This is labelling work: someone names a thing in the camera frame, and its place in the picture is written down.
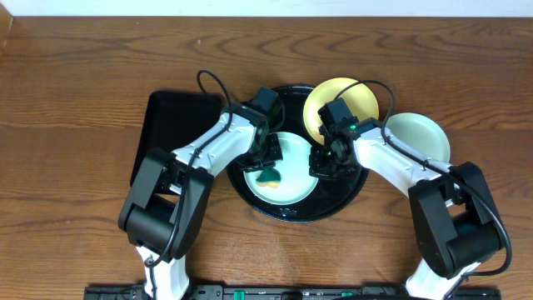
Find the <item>black round tray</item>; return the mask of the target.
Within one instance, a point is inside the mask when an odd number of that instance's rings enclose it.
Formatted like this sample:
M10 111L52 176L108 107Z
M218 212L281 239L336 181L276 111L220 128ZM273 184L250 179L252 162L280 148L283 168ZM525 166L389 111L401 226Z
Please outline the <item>black round tray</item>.
M312 86L283 86L273 89L285 104L286 118L279 132L295 133L305 138L312 146L317 142L309 136L303 121L303 108ZM249 189L236 163L227 166L227 176L241 198L260 213L285 222L313 222L341 211L361 191L369 171L358 169L356 177L323 180L300 202L289 205L274 205L263 202Z

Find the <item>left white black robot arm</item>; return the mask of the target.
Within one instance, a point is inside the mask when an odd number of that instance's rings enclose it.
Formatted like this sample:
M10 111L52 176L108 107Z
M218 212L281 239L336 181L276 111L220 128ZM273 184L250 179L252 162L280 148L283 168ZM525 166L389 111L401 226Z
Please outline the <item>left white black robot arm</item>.
M267 115L232 104L195 141L142 160L118 218L137 248L150 299L181 299L190 285L186 255L195 242L215 177L228 165L245 171L270 168L282 159Z

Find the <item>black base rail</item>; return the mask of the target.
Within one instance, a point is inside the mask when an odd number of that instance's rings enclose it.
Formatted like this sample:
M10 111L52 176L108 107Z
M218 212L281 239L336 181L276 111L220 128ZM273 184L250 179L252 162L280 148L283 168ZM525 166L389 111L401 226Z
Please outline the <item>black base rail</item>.
M142 285L131 287L86 287L84 300L146 300ZM329 300L329 299L410 299L402 287L367 286L339 288L259 288L198 285L185 293L188 300Z

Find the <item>green yellow sponge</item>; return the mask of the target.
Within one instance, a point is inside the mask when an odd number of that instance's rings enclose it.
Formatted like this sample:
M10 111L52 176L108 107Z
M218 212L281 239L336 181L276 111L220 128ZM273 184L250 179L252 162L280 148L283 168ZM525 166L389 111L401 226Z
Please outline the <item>green yellow sponge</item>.
M263 169L256 178L259 187L277 188L281 183L281 174L273 167Z

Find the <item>yellow plate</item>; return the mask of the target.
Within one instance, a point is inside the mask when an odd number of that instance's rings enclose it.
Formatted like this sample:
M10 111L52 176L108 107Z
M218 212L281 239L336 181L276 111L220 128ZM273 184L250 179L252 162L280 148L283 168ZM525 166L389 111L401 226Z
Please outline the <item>yellow plate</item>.
M319 144L324 144L324 137L319 133L322 121L318 115L318 110L332 101L341 90L353 83L356 83L356 79L348 77L329 79L316 86L307 97L303 108L303 121L309 135ZM359 84L352 87L344 92L341 98L345 100L351 113L360 121L367 118L379 118L376 96L366 85Z

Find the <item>black rectangular tray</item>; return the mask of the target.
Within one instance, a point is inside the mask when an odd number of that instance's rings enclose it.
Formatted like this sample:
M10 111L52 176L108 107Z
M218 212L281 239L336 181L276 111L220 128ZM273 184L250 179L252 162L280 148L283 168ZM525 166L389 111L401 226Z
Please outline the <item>black rectangular tray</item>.
M153 148L165 152L182 148L199 138L219 120L224 102L216 94L159 90L148 98L130 181L143 158Z

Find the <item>light green plate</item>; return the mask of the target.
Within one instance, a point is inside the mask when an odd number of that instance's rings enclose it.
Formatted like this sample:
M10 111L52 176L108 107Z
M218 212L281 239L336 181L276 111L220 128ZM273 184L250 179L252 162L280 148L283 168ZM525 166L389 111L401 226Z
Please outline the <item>light green plate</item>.
M403 112L391 116L386 127L402 142L420 153L438 161L448 163L451 147L443 129L428 117Z
M275 187L271 183L259 184L257 179L262 171L242 172L242 175L252 193L263 202L289 205L307 197L317 185L318 179L309 175L311 144L295 133L278 132L276 135L283 157L281 161L276 161L274 167L280 173L280 182Z

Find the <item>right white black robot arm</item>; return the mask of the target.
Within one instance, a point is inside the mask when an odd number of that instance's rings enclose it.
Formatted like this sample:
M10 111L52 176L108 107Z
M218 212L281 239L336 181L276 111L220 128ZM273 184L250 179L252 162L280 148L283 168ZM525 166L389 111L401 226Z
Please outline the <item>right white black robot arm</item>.
M453 166L418 152L371 117L325 121L309 133L321 147L311 171L346 178L372 170L410 202L422 260L405 283L421 299L454 299L459 286L510 239L483 172L472 162Z

